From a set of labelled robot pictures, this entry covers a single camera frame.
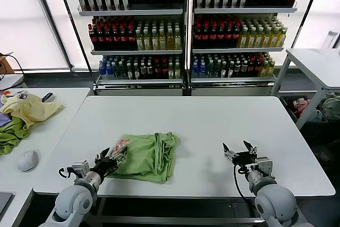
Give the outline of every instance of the white mouse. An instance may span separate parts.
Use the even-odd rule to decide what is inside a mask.
[[[27,172],[34,169],[38,165],[38,153],[36,151],[24,152],[18,160],[18,169]]]

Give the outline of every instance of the beverage shelf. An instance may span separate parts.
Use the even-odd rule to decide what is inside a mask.
[[[281,52],[283,48],[208,48],[193,49],[192,53],[262,53],[262,52]]]
[[[149,50],[149,51],[96,51],[92,50],[91,54],[92,55],[144,55],[144,54],[181,54],[182,50]]]
[[[294,13],[297,8],[279,8],[279,7],[264,7],[264,8],[196,8],[195,14],[208,13]]]

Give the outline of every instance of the bottle label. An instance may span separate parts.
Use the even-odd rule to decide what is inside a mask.
[[[102,3],[102,1],[101,0],[96,0],[96,2],[97,2],[98,10],[102,11],[103,10],[103,3]]]
[[[105,4],[106,4],[106,8],[108,11],[111,11],[112,10],[112,7],[111,7],[111,0],[105,0]]]
[[[270,46],[271,46],[271,47],[275,47],[275,46],[276,46],[276,43],[277,43],[277,37],[273,37],[273,38],[271,39]]]
[[[245,41],[247,40],[247,37],[242,37],[241,38],[241,42],[240,42],[240,48],[244,48],[245,47]]]
[[[220,0],[214,0],[214,8],[219,8],[219,1]]]
[[[203,0],[197,0],[197,8],[202,8],[202,1]]]
[[[129,10],[129,0],[123,0],[124,10]]]
[[[137,40],[137,46],[138,46],[138,50],[143,50],[143,42],[142,42],[142,40],[140,40],[140,39]]]
[[[81,7],[81,10],[86,11],[85,0],[79,0],[79,4],[80,4],[80,7]]]
[[[245,0],[241,0],[240,1],[240,8],[244,8],[244,5],[245,5]]]
[[[116,10],[119,11],[121,9],[121,6],[119,4],[119,0],[113,0],[113,2],[115,3]]]
[[[144,39],[145,50],[150,50],[150,42],[148,39]]]
[[[211,0],[206,0],[206,8],[210,8]]]
[[[157,45],[157,38],[152,39],[152,45],[154,46],[154,50],[158,50],[158,45]]]
[[[268,47],[269,37],[265,36],[262,47]]]
[[[91,8],[91,11],[95,11],[96,7],[95,7],[95,2],[94,0],[87,0],[89,2],[89,6]]]
[[[229,1],[229,0],[223,0],[223,4],[222,4],[222,7],[223,7],[223,8],[226,8],[226,7],[227,7],[228,1]]]
[[[165,50],[165,40],[164,39],[159,40],[159,46],[160,46],[161,50]]]
[[[260,47],[261,40],[262,40],[262,37],[256,38],[254,48],[259,48]]]
[[[176,49],[181,49],[181,39],[175,38],[175,47]]]

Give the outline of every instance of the white tabletop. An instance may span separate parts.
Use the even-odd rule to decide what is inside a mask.
[[[45,122],[36,123],[30,129],[28,138],[23,139],[9,154],[0,156],[0,192],[14,193],[13,201],[11,201],[5,214],[0,219],[0,227],[9,227],[14,223],[14,226],[17,226],[20,223],[24,213],[22,208],[27,206],[34,180],[45,178],[45,173],[42,170],[90,91],[89,88],[36,88],[25,90],[40,97],[44,97],[51,92],[55,95],[54,102],[62,103],[65,108]],[[38,152],[39,164],[32,172],[23,173],[18,170],[17,161],[19,156],[27,150],[36,150]]]
[[[56,194],[74,178],[58,175],[61,167],[112,146],[122,134],[173,132],[174,176],[165,184],[105,179],[99,196],[239,197],[233,165],[224,158],[222,143],[246,150],[243,139],[258,147],[259,156],[274,161],[273,174],[296,196],[333,195],[335,190],[312,151],[276,97],[88,97],[54,150],[45,175],[34,191]],[[238,176],[246,196],[248,182]]]
[[[6,74],[3,79],[0,80],[0,90],[12,87],[23,81],[22,74]]]
[[[340,90],[340,49],[287,49],[289,58],[314,82]]]

